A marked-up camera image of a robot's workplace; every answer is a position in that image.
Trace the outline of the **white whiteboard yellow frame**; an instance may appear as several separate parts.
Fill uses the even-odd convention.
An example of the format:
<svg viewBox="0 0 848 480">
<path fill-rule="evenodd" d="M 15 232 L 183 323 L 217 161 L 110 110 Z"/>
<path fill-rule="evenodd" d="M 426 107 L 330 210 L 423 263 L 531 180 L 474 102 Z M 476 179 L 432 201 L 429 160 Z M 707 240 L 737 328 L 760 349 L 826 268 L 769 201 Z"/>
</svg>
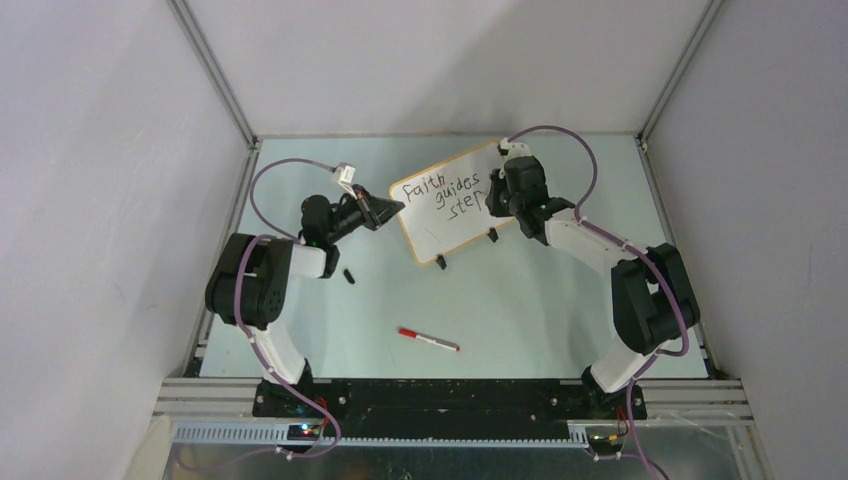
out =
<svg viewBox="0 0 848 480">
<path fill-rule="evenodd" d="M 491 216 L 485 204 L 490 174 L 501 165 L 497 143 L 490 141 L 391 185 L 390 198 L 404 204 L 399 221 L 418 264 L 435 262 L 514 220 Z"/>
</svg>

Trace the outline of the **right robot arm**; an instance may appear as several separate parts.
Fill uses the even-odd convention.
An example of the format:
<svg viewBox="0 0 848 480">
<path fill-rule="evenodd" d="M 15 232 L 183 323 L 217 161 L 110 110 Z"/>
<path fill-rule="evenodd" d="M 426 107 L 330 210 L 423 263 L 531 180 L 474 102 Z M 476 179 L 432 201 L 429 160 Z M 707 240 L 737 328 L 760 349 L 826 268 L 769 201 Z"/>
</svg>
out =
<svg viewBox="0 0 848 480">
<path fill-rule="evenodd" d="M 668 243 L 632 243 L 580 217 L 571 202 L 549 195 L 532 155 L 504 160 L 490 179 L 492 216 L 516 219 L 527 238 L 572 255 L 610 282 L 614 334 L 585 370 L 581 392 L 585 411 L 606 418 L 620 407 L 620 390 L 657 357 L 688 353 L 688 331 L 700 313 L 680 252 Z"/>
</svg>

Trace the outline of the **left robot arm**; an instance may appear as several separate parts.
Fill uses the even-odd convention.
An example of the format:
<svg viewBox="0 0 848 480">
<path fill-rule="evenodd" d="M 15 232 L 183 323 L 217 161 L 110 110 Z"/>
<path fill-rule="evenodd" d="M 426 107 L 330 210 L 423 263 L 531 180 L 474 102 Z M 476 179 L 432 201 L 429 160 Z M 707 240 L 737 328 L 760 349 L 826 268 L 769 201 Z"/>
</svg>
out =
<svg viewBox="0 0 848 480">
<path fill-rule="evenodd" d="M 302 380 L 308 360 L 290 335 L 273 327 L 293 278 L 329 279 L 340 258 L 337 243 L 359 228 L 377 231 L 405 208 L 372 195 L 359 184 L 337 202 L 312 195 L 301 204 L 301 231 L 293 240 L 269 235 L 229 236 L 205 288 L 205 308 L 238 328 L 263 368 L 263 378 L 282 385 L 277 402 L 292 416 L 316 403 Z"/>
</svg>

